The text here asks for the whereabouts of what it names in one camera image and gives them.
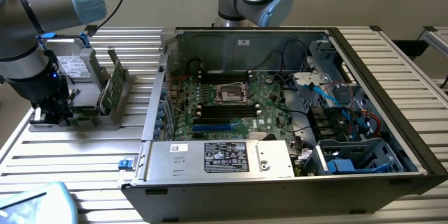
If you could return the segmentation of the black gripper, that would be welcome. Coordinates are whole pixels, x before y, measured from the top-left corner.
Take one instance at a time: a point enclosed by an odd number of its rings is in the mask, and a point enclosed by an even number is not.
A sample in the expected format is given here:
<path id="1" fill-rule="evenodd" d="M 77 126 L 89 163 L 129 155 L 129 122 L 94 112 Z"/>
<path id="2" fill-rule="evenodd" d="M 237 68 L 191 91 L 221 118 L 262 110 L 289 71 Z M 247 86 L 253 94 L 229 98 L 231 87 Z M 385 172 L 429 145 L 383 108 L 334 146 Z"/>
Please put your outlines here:
<path id="1" fill-rule="evenodd" d="M 26 99 L 37 118 L 29 119 L 30 124 L 49 124 L 70 126 L 69 119 L 73 113 L 67 108 L 67 86 L 65 77 L 57 74 L 45 74 L 27 79 L 6 79 L 6 82 Z"/>

